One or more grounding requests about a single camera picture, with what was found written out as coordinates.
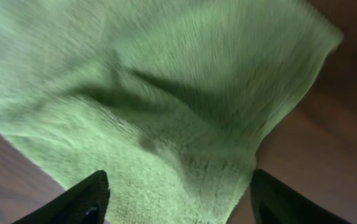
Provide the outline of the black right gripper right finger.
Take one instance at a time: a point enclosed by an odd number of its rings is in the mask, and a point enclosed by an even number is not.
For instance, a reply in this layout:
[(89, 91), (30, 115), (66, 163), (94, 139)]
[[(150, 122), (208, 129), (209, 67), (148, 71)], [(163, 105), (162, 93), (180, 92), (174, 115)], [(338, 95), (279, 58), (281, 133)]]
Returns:
[(256, 224), (350, 224), (262, 169), (253, 172), (250, 194)]

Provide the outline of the light green cloth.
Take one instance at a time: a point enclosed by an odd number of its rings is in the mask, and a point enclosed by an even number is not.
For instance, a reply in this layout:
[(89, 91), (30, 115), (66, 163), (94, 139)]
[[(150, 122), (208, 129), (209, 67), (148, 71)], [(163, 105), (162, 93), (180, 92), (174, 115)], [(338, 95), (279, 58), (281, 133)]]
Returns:
[(0, 0), (0, 135), (112, 223), (225, 223), (341, 32), (298, 0)]

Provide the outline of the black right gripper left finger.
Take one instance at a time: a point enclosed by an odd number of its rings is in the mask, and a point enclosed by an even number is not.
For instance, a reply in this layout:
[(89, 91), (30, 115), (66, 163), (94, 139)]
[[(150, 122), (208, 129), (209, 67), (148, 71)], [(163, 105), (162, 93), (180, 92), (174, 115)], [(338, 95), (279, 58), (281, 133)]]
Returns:
[(109, 198), (107, 173), (98, 170), (13, 224), (103, 224)]

